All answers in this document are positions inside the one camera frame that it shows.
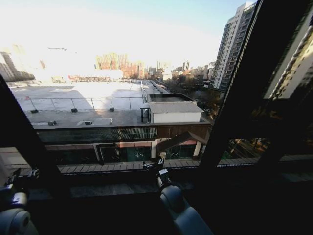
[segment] wall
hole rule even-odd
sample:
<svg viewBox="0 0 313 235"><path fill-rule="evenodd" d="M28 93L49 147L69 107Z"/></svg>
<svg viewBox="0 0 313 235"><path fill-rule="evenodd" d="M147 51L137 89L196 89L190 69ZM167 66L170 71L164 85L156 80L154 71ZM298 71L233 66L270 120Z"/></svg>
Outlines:
<svg viewBox="0 0 313 235"><path fill-rule="evenodd" d="M154 114L153 123L199 122L201 112Z"/></svg>

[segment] apartment building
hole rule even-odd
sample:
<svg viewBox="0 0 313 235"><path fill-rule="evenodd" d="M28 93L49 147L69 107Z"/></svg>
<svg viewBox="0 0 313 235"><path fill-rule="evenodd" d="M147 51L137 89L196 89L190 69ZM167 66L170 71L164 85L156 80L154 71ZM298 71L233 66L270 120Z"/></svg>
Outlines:
<svg viewBox="0 0 313 235"><path fill-rule="evenodd" d="M255 3L246 2L238 7L236 14L227 21L212 73L211 87L222 91L226 90L254 7Z"/></svg>
<svg viewBox="0 0 313 235"><path fill-rule="evenodd" d="M122 70L124 78L144 78L144 63L132 62L127 54L103 54L95 58L95 68L100 70Z"/></svg>

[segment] rooftop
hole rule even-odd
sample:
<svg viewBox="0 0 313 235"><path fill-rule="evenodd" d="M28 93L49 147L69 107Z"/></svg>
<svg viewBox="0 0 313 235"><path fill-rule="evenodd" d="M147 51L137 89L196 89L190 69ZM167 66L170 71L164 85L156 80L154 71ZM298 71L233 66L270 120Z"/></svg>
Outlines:
<svg viewBox="0 0 313 235"><path fill-rule="evenodd" d="M71 111L42 111L36 114L25 112L35 129L47 128L79 128L97 126L138 126L141 122L140 110L84 110L72 113ZM56 121L55 126L48 126L48 122ZM86 126L83 121L91 121L91 126Z"/></svg>
<svg viewBox="0 0 313 235"><path fill-rule="evenodd" d="M193 99L183 94L148 94L149 102L192 102Z"/></svg>
<svg viewBox="0 0 313 235"><path fill-rule="evenodd" d="M151 112L154 114L178 113L178 112L203 112L193 103L151 103Z"/></svg>

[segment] black window frame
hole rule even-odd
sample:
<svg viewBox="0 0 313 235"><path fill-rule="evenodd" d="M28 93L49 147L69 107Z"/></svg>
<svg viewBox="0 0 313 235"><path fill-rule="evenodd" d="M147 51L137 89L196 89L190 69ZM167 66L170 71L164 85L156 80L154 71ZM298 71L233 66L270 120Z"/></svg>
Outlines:
<svg viewBox="0 0 313 235"><path fill-rule="evenodd" d="M264 77L270 78L301 19L308 13L308 9L311 7L311 0L300 1L296 5L292 2L284 2L284 11L281 10L280 2L260 0L256 3L252 20L248 25L238 59L234 64L231 80L227 86L220 112L210 133L200 167L191 167L187 170L182 169L182 172L196 170L206 181L213 181L214 177L210 176L218 168L218 163L228 140L234 138L271 137L271 145L256 166L260 169L269 169L277 166L279 159L284 155L283 146L286 144L286 141L290 142L294 138L299 137L301 135L299 130L303 130L313 118L312 114L306 109L313 100L313 93L310 93L298 107L298 111L301 113L299 116L305 117L305 119L293 122L297 124L291 130L290 128L288 129L289 133L286 133L286 127L290 125L290 120L282 123L280 126L245 123L243 120L247 119L253 108L255 108L255 103L262 97L263 88L268 83ZM262 43L260 43L260 35L264 35ZM260 70L260 65L264 61L267 62L267 65L262 66ZM52 158L49 157L45 146L1 75L0 97L1 100L5 100L3 110L7 112L7 115L1 115L2 123L14 121L15 129L19 130L19 135L16 136L10 127L4 127L2 136L5 138L2 138L1 147L16 147L32 168L40 170L45 187L50 189L53 196L64 197L69 195L64 175L61 174ZM242 101L239 110L238 105L236 105L237 100ZM229 117L234 117L230 115L233 113L237 113L237 115L232 121L229 121ZM146 174L143 170L115 172L108 179L109 182L112 182L114 177L119 175L119 178L126 180L132 173L135 173L135 179L142 177L142 174Z"/></svg>

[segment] distant building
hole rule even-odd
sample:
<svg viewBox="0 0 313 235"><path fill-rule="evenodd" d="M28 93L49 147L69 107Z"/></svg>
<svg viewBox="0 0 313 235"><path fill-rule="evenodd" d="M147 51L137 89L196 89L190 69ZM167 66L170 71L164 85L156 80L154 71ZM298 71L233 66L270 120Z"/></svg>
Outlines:
<svg viewBox="0 0 313 235"><path fill-rule="evenodd" d="M31 61L23 46L13 44L11 49L0 53L13 74L13 80L23 81L35 78L32 73Z"/></svg>
<svg viewBox="0 0 313 235"><path fill-rule="evenodd" d="M186 62L182 63L182 70L188 70L189 69L189 61L187 60Z"/></svg>
<svg viewBox="0 0 313 235"><path fill-rule="evenodd" d="M95 68L99 70L122 70L125 78L144 78L145 67L141 61L131 62L127 54L103 54L95 58Z"/></svg>
<svg viewBox="0 0 313 235"><path fill-rule="evenodd" d="M163 72L163 81L172 79L172 71L170 69L165 69Z"/></svg>
<svg viewBox="0 0 313 235"><path fill-rule="evenodd" d="M189 78L203 79L203 75L204 75L204 69L202 67L198 66L195 69L191 69Z"/></svg>
<svg viewBox="0 0 313 235"><path fill-rule="evenodd" d="M173 72L172 72L172 77L173 77L173 78L178 78L178 76L180 75L179 73L180 73L180 72L178 72L178 71L173 71Z"/></svg>
<svg viewBox="0 0 313 235"><path fill-rule="evenodd" d="M204 66L204 72L203 72L203 79L204 80L211 80L214 66L215 66L215 61Z"/></svg>
<svg viewBox="0 0 313 235"><path fill-rule="evenodd" d="M0 54L0 74L6 82L14 81L14 75L10 70L10 67L5 62L2 54Z"/></svg>
<svg viewBox="0 0 313 235"><path fill-rule="evenodd" d="M159 81L162 81L163 80L163 72L164 72L164 69L157 69L155 78L158 79Z"/></svg>
<svg viewBox="0 0 313 235"><path fill-rule="evenodd" d="M149 67L149 75L156 75L157 68L156 67Z"/></svg>
<svg viewBox="0 0 313 235"><path fill-rule="evenodd" d="M255 3L246 2L227 21L210 83L213 88L226 90L254 8Z"/></svg>
<svg viewBox="0 0 313 235"><path fill-rule="evenodd" d="M123 78L122 70L88 70L77 74L69 74L69 82L113 81Z"/></svg>
<svg viewBox="0 0 313 235"><path fill-rule="evenodd" d="M170 69L171 62L170 61L157 61L157 68L158 69Z"/></svg>

